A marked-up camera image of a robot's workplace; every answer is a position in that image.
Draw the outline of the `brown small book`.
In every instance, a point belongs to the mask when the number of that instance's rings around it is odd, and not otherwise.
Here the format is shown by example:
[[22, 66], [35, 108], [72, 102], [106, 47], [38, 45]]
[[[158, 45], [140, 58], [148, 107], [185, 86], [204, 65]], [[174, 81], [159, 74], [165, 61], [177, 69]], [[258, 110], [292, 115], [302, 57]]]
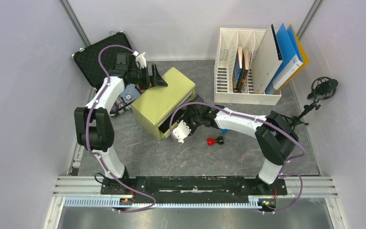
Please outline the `brown small book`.
[[239, 78], [239, 82], [237, 84], [237, 91], [239, 93], [242, 93], [243, 89], [244, 89], [244, 84], [246, 82], [249, 70], [250, 70], [250, 65], [251, 65], [251, 57], [252, 57], [252, 52], [250, 50], [243, 50], [243, 58], [242, 58], [242, 71], [241, 71], [241, 75]]

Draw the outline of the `orange plastic folder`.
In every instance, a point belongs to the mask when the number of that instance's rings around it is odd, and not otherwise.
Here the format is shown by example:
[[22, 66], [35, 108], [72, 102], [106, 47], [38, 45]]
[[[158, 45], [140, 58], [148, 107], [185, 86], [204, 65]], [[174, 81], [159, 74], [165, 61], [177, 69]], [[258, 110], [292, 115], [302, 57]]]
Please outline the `orange plastic folder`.
[[291, 41], [292, 48], [294, 50], [294, 55], [291, 52], [291, 60], [285, 66], [285, 68], [280, 72], [282, 76], [276, 78], [275, 85], [278, 86], [278, 90], [281, 90], [286, 84], [290, 82], [301, 70], [306, 67], [310, 60], [307, 56], [296, 32], [293, 29], [292, 24], [289, 24], [286, 28], [286, 33]]

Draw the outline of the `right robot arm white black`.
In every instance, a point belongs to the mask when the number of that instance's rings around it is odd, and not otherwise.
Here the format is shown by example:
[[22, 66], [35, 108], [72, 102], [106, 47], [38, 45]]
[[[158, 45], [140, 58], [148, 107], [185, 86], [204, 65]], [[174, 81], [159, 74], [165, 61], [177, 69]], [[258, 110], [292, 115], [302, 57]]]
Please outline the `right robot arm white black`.
[[256, 189], [263, 195], [275, 189], [275, 180], [281, 175], [285, 163], [291, 160], [295, 147], [304, 153], [298, 136], [285, 120], [274, 111], [269, 115], [250, 115], [233, 111], [221, 105], [205, 102], [188, 102], [179, 106], [173, 115], [184, 108], [177, 127], [170, 128], [172, 138], [179, 144], [197, 127], [206, 126], [225, 129], [248, 135], [257, 140], [264, 162], [257, 177]]

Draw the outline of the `green drawer cabinet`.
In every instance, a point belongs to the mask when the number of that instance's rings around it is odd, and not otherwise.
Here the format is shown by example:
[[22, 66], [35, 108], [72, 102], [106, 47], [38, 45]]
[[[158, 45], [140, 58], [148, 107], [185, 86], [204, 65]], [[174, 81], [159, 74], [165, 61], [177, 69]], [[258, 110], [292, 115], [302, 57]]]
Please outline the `green drawer cabinet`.
[[147, 89], [132, 103], [138, 123], [158, 140], [170, 135], [169, 121], [175, 109], [196, 96], [195, 83], [176, 68], [170, 68], [162, 78], [167, 87]]

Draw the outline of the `Animal Farm book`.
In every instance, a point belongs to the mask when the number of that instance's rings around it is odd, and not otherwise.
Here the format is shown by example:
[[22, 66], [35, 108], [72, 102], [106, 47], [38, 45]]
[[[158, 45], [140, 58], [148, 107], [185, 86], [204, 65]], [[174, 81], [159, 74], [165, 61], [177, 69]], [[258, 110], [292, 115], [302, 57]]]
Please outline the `Animal Farm book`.
[[243, 59], [243, 47], [238, 46], [236, 56], [235, 56], [233, 75], [232, 75], [233, 88], [234, 89], [237, 86], [237, 83], [238, 83], [238, 80], [240, 78], [241, 71], [242, 71], [242, 68], [243, 68], [242, 67], [242, 62], [243, 62], [242, 59]]

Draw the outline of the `white paper box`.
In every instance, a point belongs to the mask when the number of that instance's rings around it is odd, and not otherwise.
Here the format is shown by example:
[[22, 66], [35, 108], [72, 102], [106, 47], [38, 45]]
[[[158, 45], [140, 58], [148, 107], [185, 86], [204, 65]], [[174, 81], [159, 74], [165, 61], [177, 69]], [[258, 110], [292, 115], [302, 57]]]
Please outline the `white paper box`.
[[251, 64], [255, 94], [263, 94], [283, 61], [274, 25], [265, 32]]

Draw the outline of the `blue plastic folder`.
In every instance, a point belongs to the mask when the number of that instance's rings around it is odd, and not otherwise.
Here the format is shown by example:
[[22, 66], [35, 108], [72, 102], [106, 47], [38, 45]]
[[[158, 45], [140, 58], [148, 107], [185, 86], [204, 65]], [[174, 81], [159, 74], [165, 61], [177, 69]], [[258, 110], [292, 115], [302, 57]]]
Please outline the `blue plastic folder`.
[[265, 89], [266, 94], [275, 94], [304, 64], [298, 37], [292, 25], [282, 24], [276, 33], [283, 61]]

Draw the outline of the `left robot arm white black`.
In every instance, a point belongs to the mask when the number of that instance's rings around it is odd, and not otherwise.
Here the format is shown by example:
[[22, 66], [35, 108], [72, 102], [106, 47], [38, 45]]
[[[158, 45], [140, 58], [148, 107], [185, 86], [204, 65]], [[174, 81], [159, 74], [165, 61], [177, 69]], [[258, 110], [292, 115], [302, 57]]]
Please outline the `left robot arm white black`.
[[126, 194], [131, 188], [126, 167], [119, 160], [115, 148], [115, 132], [110, 110], [125, 88], [134, 84], [141, 90], [167, 87], [155, 64], [148, 72], [146, 53], [119, 53], [115, 68], [105, 70], [105, 79], [94, 98], [74, 111], [77, 142], [93, 154], [104, 170], [105, 177], [114, 179], [112, 188]]

